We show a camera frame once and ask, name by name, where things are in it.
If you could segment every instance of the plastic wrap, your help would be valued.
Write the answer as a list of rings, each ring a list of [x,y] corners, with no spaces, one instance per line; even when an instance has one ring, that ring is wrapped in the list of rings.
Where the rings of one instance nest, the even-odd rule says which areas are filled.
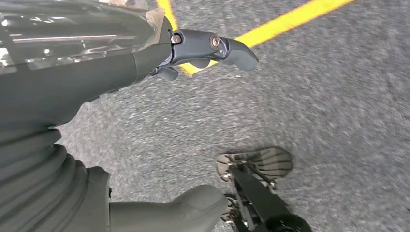
[[[41,69],[157,44],[164,12],[137,3],[1,1],[0,74],[16,72],[20,65]]]

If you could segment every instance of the gray pavement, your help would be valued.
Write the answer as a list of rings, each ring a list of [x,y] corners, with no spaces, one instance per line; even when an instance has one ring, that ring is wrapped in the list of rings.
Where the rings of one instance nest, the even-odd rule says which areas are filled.
[[[173,6],[181,28],[235,37],[304,2]],[[255,71],[148,78],[84,104],[60,142],[112,174],[113,200],[159,202],[200,184],[228,189],[221,153],[280,145],[296,168],[279,194],[314,231],[408,232],[408,11],[407,0],[357,0],[255,47]]]

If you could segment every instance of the screw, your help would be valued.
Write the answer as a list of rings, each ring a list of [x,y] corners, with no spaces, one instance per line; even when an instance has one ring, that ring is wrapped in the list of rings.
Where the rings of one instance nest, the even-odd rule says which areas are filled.
[[[222,177],[225,178],[225,179],[229,179],[229,178],[231,178],[231,174],[230,173],[225,173]]]
[[[218,35],[211,35],[210,38],[211,47],[214,50],[218,50],[220,46],[219,36]]]
[[[234,221],[229,220],[225,222],[227,226],[233,226],[234,225]]]
[[[171,36],[171,43],[172,44],[179,44],[182,41],[182,38],[180,35],[175,34],[173,36]]]
[[[268,183],[268,189],[269,190],[276,190],[276,181],[275,180],[271,180],[271,182]]]

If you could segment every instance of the painted road marking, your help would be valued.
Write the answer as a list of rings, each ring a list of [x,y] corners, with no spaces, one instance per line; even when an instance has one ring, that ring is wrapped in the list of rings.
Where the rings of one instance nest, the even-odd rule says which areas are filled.
[[[164,8],[165,17],[169,20],[172,26],[172,30],[178,30],[178,23],[172,11],[171,0],[157,0],[158,7]]]
[[[243,42],[248,47],[254,47],[353,1],[354,0],[311,0],[235,39]],[[165,9],[165,16],[170,20],[171,25],[172,23],[175,24],[175,27],[174,25],[172,26],[176,29],[177,23],[172,12],[170,0],[157,0],[157,3],[159,7]],[[208,67],[204,69],[215,64],[217,64],[217,62],[211,61]],[[182,64],[180,67],[190,76],[204,70],[188,63]]]

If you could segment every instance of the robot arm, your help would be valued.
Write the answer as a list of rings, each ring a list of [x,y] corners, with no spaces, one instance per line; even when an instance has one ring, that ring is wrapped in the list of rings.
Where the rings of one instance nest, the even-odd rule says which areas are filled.
[[[51,128],[84,102],[146,76],[176,78],[174,65],[212,59],[250,70],[256,56],[214,33],[172,31],[166,18],[155,27],[141,9],[4,0],[0,12],[0,231],[156,232],[157,219],[169,232],[210,230],[227,205],[214,187],[168,204],[110,205],[109,174],[54,144],[60,133]]]

